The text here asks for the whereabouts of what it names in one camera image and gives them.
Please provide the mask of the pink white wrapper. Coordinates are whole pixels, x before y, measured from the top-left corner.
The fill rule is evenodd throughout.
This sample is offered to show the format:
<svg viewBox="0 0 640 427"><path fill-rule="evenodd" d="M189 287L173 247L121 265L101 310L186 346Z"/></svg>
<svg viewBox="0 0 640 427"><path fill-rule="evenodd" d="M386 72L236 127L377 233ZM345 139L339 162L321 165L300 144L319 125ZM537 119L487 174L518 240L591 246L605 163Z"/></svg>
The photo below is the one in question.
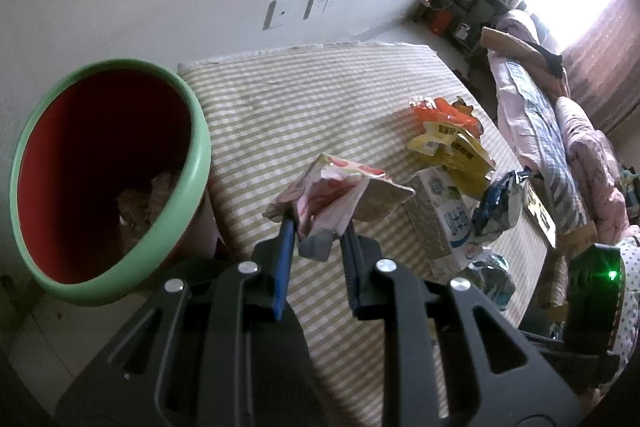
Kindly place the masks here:
<svg viewBox="0 0 640 427"><path fill-rule="evenodd" d="M378 222L414 194L381 169L322 153L269 203L264 217L274 222L292 217L299 254L325 262L349 223Z"/></svg>

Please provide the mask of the white milk carton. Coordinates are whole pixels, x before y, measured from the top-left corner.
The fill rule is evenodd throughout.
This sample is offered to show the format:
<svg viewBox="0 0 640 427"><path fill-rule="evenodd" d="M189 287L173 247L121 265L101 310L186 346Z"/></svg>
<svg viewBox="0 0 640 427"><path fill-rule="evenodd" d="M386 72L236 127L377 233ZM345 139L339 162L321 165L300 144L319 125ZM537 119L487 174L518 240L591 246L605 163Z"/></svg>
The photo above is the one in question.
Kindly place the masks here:
<svg viewBox="0 0 640 427"><path fill-rule="evenodd" d="M415 173L405 208L436 282L448 281L483 254L470 210L444 167Z"/></svg>

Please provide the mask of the yellow bear snack wrapper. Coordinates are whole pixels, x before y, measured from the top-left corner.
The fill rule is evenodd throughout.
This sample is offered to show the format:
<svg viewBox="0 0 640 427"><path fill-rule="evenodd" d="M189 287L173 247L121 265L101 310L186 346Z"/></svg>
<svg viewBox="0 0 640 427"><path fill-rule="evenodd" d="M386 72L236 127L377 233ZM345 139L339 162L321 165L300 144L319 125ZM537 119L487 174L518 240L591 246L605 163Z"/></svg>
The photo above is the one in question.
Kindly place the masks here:
<svg viewBox="0 0 640 427"><path fill-rule="evenodd" d="M423 127L408 150L421 155L427 166L445 168L463 195L480 200L496 167L480 140L455 124L427 121Z"/></svg>

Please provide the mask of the blue snack wrapper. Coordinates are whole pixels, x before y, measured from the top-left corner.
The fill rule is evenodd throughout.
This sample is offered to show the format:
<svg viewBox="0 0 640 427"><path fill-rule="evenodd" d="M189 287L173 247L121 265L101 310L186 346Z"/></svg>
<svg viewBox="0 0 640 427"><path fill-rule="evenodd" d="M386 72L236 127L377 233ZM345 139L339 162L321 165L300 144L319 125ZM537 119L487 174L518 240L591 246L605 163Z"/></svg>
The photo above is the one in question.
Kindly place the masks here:
<svg viewBox="0 0 640 427"><path fill-rule="evenodd" d="M474 237L488 244L515 227L526 203L529 169L509 171L492 181L472 214Z"/></svg>

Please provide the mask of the green rimmed red trash bin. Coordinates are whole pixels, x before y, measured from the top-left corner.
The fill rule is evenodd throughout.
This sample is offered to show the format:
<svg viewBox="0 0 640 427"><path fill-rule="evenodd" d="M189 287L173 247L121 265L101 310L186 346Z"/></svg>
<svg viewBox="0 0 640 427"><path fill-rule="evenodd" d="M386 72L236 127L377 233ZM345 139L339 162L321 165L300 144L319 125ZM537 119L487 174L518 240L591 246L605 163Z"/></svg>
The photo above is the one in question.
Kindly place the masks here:
<svg viewBox="0 0 640 427"><path fill-rule="evenodd" d="M168 69L120 58L67 75L28 118L13 159L12 230L30 274L58 299L103 306L179 258L211 256L210 158L201 105ZM117 199L166 173L174 189L127 248Z"/></svg>

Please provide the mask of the beige striped table mat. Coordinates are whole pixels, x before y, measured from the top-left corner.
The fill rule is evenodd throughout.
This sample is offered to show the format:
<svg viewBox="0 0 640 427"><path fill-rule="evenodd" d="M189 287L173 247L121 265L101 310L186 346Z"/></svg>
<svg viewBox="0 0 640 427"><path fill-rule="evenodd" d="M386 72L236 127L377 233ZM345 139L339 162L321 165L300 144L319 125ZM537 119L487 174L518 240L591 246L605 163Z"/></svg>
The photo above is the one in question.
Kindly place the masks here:
<svg viewBox="0 0 640 427"><path fill-rule="evenodd" d="M265 210L321 154L360 162L404 183L421 168L409 150L422 131L416 95L469 91L428 46L342 42L183 63L203 109L209 192L240 256L273 236ZM376 426L383 404L383 327L352 316L341 256L295 259L288 302L307 341L311 378L333 426Z"/></svg>

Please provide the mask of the orange plastic wrapper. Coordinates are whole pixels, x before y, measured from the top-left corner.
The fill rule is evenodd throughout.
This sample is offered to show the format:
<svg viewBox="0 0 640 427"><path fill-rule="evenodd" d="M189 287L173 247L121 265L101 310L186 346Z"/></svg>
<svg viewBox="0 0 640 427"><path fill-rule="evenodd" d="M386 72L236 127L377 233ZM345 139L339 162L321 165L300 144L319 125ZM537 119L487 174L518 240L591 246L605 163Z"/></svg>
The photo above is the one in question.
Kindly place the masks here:
<svg viewBox="0 0 640 427"><path fill-rule="evenodd" d="M466 116L457 111L444 98L415 96L409 101L409 107L421 122L444 122L454 124L478 139L484 133L482 123L474 116Z"/></svg>

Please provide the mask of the gold orange candy wrapper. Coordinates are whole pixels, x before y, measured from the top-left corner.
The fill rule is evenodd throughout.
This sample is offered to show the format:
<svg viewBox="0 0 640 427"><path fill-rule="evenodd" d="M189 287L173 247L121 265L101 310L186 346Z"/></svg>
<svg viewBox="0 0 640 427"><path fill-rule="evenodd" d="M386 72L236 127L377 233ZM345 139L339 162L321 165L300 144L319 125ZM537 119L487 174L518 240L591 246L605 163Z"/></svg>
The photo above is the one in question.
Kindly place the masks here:
<svg viewBox="0 0 640 427"><path fill-rule="evenodd" d="M458 112L466 115L472 116L474 107L464 101L462 96L457 96L457 100L451 103Z"/></svg>

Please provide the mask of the yellow picture book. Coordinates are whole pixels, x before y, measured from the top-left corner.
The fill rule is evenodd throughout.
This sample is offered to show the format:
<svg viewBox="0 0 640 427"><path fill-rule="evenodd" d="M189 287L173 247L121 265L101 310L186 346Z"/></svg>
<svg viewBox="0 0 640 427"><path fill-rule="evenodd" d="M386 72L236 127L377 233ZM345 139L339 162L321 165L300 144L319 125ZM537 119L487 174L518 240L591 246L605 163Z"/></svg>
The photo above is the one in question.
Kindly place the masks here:
<svg viewBox="0 0 640 427"><path fill-rule="evenodd" d="M530 184L526 185L525 207L529 217L538 225L551 249L556 248L556 226L549 211Z"/></svg>

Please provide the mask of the bed with plaid sheet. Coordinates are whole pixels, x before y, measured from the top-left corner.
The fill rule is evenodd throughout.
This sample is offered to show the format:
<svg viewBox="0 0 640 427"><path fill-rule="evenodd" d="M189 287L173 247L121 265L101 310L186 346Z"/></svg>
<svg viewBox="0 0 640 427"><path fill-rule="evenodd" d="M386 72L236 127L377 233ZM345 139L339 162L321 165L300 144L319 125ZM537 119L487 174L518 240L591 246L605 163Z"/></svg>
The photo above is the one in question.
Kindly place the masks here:
<svg viewBox="0 0 640 427"><path fill-rule="evenodd" d="M540 46L535 23L522 10L506 12L489 28ZM520 163L532 170L535 190L549 210L558 233L565 235L588 223L594 225L567 164L554 110L558 98L552 100L541 91L518 62L485 50L496 84L498 128ZM614 165L618 167L616 157ZM617 185L623 192L621 172ZM632 232L629 237L638 233L639 227L630 222L628 208L627 215Z"/></svg>

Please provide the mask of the red canister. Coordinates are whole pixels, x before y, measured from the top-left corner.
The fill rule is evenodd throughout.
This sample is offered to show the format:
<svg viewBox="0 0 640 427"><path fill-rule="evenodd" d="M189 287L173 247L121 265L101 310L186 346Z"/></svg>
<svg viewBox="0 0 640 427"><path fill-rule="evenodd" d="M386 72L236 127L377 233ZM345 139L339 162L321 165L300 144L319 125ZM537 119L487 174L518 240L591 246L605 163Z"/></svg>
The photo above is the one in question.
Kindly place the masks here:
<svg viewBox="0 0 640 427"><path fill-rule="evenodd" d="M430 23L430 31L436 36L442 36L453 19L454 14L448 10L436 11Z"/></svg>

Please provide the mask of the black device green light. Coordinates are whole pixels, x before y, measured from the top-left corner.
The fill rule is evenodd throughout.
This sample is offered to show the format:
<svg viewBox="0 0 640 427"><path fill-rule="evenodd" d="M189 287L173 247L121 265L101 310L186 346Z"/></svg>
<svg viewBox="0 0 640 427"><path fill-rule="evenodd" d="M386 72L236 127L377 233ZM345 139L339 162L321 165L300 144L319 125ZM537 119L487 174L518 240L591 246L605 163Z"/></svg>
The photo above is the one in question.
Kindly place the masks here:
<svg viewBox="0 0 640 427"><path fill-rule="evenodd" d="M563 340L581 355L610 349L624 289L620 248L595 243L568 265L568 314Z"/></svg>

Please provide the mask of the pink quilt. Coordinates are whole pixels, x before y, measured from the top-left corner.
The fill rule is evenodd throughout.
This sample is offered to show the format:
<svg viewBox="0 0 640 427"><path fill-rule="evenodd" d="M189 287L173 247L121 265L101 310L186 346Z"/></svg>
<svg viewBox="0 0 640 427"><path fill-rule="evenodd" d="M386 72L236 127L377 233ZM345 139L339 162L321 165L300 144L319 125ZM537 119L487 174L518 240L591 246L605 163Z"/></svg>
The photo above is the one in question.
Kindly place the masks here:
<svg viewBox="0 0 640 427"><path fill-rule="evenodd" d="M625 196L617 185L620 170L614 165L610 143L571 98L560 96L554 110L567 164L596 226L598 239L601 243L615 245L632 232L629 231Z"/></svg>

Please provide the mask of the dark corner shelf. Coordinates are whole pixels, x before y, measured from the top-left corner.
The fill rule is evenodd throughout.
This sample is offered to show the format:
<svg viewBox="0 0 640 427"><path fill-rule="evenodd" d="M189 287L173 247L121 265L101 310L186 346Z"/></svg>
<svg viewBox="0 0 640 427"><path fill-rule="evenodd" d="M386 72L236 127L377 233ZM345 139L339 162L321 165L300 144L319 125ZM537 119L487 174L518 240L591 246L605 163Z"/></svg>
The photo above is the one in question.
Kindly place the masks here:
<svg viewBox="0 0 640 427"><path fill-rule="evenodd" d="M503 0L421 0L411 19L415 23L430 23L436 11L448 10L454 14L450 26L442 36L460 51L467 60L480 54L480 33L509 11Z"/></svg>

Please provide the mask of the brown coat on bed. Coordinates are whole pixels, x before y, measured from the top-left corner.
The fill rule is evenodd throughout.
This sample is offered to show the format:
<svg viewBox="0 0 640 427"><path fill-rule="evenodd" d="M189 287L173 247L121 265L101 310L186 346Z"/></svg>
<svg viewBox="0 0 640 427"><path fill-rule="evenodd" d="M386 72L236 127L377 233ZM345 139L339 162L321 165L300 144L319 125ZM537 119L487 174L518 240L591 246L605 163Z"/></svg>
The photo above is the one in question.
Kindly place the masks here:
<svg viewBox="0 0 640 427"><path fill-rule="evenodd" d="M528 43L505 32L484 27L480 33L480 45L499 56L518 62L536 86L549 98L570 97L566 69L561 55L549 52L536 43Z"/></svg>

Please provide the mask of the white wall socket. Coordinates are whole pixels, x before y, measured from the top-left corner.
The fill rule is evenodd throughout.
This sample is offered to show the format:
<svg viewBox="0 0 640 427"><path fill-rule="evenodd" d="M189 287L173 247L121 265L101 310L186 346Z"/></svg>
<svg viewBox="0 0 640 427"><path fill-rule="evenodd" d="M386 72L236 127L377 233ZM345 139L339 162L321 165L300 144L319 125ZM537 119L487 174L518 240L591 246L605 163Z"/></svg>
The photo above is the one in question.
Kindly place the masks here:
<svg viewBox="0 0 640 427"><path fill-rule="evenodd" d="M290 8L286 3L286 0L273 0L268 6L266 13L263 30L270 30L277 27L282 27L287 21L290 15Z"/></svg>

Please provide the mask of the white wall switch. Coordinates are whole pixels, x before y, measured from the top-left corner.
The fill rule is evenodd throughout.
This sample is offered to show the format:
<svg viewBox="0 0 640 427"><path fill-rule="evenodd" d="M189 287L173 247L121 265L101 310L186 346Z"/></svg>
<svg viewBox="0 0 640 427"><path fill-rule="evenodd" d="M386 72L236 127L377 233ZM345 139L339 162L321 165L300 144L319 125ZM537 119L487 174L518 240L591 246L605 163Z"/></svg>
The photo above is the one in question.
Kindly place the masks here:
<svg viewBox="0 0 640 427"><path fill-rule="evenodd" d="M308 0L303 20L321 16L326 10L329 0Z"/></svg>

